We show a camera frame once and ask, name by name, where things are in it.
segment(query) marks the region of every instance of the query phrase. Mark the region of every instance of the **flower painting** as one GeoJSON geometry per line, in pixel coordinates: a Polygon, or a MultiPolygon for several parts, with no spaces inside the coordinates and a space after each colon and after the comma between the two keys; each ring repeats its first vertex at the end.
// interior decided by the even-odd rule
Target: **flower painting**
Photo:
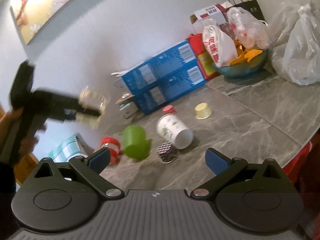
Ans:
{"type": "Polygon", "coordinates": [[[11,0],[14,20],[26,44],[70,0],[11,0]]]}

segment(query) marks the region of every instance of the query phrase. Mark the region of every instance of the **white plastic bag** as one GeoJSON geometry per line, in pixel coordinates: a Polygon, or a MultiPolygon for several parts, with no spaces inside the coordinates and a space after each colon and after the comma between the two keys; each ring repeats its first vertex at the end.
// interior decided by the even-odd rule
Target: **white plastic bag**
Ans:
{"type": "Polygon", "coordinates": [[[299,85],[320,81],[320,20],[311,6],[301,6],[288,43],[273,49],[272,65],[279,76],[299,85]]]}
{"type": "Polygon", "coordinates": [[[227,13],[231,29],[246,48],[267,49],[271,44],[268,24],[257,20],[250,12],[232,7],[227,13]]]}
{"type": "Polygon", "coordinates": [[[213,19],[204,21],[202,40],[204,47],[219,68],[229,65],[231,60],[238,57],[234,41],[220,30],[213,19]]]}
{"type": "Polygon", "coordinates": [[[271,47],[273,48],[288,42],[290,33],[299,19],[298,10],[301,5],[292,1],[284,1],[280,7],[280,11],[273,16],[269,24],[271,47]]]}

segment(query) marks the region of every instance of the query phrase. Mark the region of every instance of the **yellow cup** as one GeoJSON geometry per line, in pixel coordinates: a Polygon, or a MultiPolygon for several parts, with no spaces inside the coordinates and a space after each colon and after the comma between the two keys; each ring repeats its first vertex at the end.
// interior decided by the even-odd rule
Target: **yellow cup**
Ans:
{"type": "Polygon", "coordinates": [[[202,103],[197,105],[195,108],[195,111],[196,111],[196,118],[200,120],[206,119],[210,115],[212,115],[212,110],[207,103],[202,103]]]}

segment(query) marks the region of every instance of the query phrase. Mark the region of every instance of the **green cup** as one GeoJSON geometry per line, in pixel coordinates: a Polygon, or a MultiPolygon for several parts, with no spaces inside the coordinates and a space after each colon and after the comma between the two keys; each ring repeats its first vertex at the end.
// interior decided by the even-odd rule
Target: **green cup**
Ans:
{"type": "Polygon", "coordinates": [[[122,136],[125,155],[137,160],[143,160],[149,156],[151,140],[147,140],[147,133],[141,126],[128,126],[124,129],[122,136]]]}

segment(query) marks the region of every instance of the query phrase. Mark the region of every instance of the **human hand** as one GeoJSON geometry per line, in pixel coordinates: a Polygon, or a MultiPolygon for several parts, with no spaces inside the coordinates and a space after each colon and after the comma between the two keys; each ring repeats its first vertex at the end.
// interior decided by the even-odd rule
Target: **human hand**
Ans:
{"type": "MultiPolygon", "coordinates": [[[[0,119],[0,153],[2,152],[2,148],[4,146],[5,140],[7,138],[8,132],[10,131],[10,127],[14,121],[16,121],[23,112],[23,108],[19,108],[17,110],[12,110],[7,112],[1,119],[0,119]]],[[[46,130],[46,127],[43,125],[39,128],[39,130],[46,130]]],[[[39,139],[37,137],[26,137],[23,138],[21,141],[19,155],[20,159],[26,155],[31,153],[36,144],[38,143],[39,139]]]]}

